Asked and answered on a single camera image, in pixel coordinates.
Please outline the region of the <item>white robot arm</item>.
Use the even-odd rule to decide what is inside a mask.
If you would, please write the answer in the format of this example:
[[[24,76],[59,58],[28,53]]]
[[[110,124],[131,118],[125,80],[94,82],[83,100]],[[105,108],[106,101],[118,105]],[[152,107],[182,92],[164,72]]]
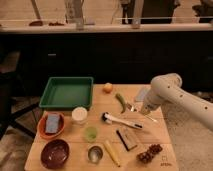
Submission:
[[[196,97],[182,86],[182,78],[177,73],[155,76],[150,82],[151,88],[145,95],[140,112],[148,115],[165,101],[182,107],[209,130],[213,131],[213,103]]]

